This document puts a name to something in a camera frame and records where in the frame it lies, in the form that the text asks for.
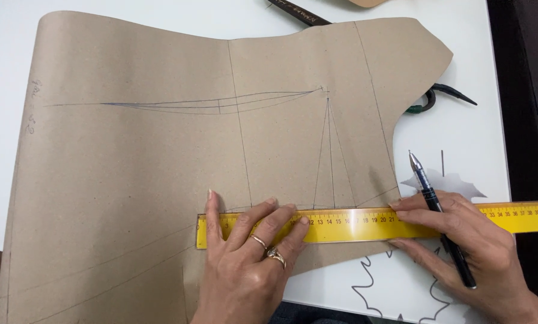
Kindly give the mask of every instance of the white table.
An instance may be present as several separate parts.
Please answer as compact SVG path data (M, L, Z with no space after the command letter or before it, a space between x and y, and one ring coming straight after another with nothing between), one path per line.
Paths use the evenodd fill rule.
M332 21L379 17L414 17L454 53L438 82L451 85L479 103L470 106L438 95L433 109L404 115L394 136L397 180L412 176L407 150L426 168L459 173L488 198L509 201L501 111L495 75L489 16L485 0L389 0L373 9L347 0L295 0ZM219 39L286 35L306 26L265 0L169 1L0 0L0 250L3 247L21 112L37 22L50 11L100 14L171 31ZM419 130L438 134L419 142ZM415 190L401 185L402 195ZM428 241L434 250L438 243ZM434 279L401 252L379 254L310 271L290 279L285 299L354 313L423 323L478 323L475 313L432 287Z

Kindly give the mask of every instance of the black pen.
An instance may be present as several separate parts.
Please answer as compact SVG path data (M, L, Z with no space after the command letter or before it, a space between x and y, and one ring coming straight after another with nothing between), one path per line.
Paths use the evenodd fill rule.
M413 172L417 175L417 179L421 184L421 193L425 198L425 202L427 203L429 210L442 213L443 209L441 208L441 204L439 203L437 195L435 195L435 191L431 187L429 180L427 180L427 176L425 175L423 166L421 166L421 163L419 163L419 160L417 160L417 158L413 155L413 153L411 153L411 151L409 151L409 161L411 162L411 168L413 169ZM471 270L469 270L469 266L467 265L465 257L461 253L460 247L455 244L455 242L451 241L447 237L447 235L443 233L441 233L441 243L443 243L445 251L451 254L453 263L455 263L455 267L457 268L459 276L461 276L461 281L463 281L465 287L470 289L477 288L475 279L471 274Z

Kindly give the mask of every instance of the hand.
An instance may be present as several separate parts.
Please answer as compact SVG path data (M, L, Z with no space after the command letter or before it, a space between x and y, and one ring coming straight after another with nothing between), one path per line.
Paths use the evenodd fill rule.
M462 301L501 324L538 323L538 297L527 288L512 234L484 216L470 201L454 193L437 192L445 213L427 210L423 195L391 203L402 221L421 224L444 233L467 253L466 260L477 283L463 286L454 265L412 239L395 239L404 250Z
M192 324L267 323L283 298L287 279L297 256L305 247L303 238L309 220L301 218L291 232L276 246L287 266L265 258L265 248L250 238L255 235L265 244L271 241L293 216L293 204L279 207L274 198L254 206L237 219L227 241L219 225L219 198L209 191L205 207L207 219L207 262L199 291L199 305Z

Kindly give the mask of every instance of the yellow ruler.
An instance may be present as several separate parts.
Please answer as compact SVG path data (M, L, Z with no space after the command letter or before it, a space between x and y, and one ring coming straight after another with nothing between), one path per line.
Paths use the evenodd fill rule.
M538 202L479 203L483 215L511 233L538 232ZM220 215L223 237L227 239L240 213ZM397 218L390 208L309 209L298 210L277 234L279 242L302 216L309 218L308 243L355 242L392 238L430 238L439 234L421 225L411 225ZM207 248L205 215L198 216L197 248Z

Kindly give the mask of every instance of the gold ring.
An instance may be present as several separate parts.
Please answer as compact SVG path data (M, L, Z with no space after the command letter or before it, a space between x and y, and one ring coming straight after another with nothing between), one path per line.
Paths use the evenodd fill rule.
M276 247L272 247L267 251L267 258L279 260L283 264L283 269L287 266L287 262L283 258L283 255L279 253Z
M257 237L257 235L255 234L251 234L249 236L250 238L253 238L255 239L256 241L258 241L259 243L261 243L261 245L263 246L263 250L266 250L267 249L267 246L265 245L265 242L263 240L261 240L260 238Z

